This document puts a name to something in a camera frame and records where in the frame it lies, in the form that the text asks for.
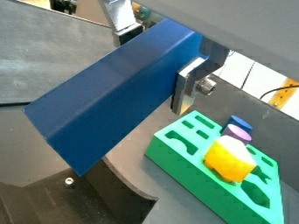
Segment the bolt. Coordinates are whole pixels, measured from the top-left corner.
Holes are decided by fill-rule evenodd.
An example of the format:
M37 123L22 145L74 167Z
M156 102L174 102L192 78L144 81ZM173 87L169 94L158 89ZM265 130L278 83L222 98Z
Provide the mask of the bolt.
M73 189L74 188L74 180L73 180L73 178L65 178L64 186L65 186L66 189Z

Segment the yellow block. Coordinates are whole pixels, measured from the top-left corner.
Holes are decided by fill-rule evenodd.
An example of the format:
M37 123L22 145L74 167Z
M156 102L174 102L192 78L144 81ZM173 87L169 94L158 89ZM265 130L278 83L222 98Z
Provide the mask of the yellow block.
M291 80L291 79L285 79L284 84L280 88L289 87L289 86L293 86L293 85L299 85L299 82L295 81L295 80ZM291 96L293 95L295 90L296 90L296 87L277 90L274 92L274 95L273 95L272 99L269 100L268 104L270 106L273 106L274 108L280 109L285 105Z
M256 167L245 145L230 136L214 140L204 155L204 164L228 182L241 182Z

